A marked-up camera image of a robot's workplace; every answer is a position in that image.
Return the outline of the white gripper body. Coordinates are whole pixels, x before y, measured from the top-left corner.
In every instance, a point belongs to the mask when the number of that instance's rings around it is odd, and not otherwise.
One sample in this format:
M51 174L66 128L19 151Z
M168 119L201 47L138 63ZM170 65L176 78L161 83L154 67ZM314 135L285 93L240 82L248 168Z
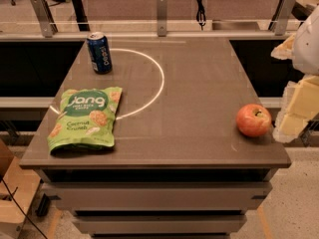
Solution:
M319 75L319 6L296 32L293 51L293 67L308 75Z

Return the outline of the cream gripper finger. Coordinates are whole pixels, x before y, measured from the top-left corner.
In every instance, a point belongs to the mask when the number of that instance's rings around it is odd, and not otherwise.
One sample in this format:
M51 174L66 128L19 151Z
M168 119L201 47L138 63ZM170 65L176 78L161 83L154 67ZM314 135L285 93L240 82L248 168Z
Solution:
M274 139L282 143L291 142L318 114L319 77L305 76L298 83L289 82L275 121Z
M275 47L270 56L278 60L292 60L294 41L295 34L292 34L282 44Z

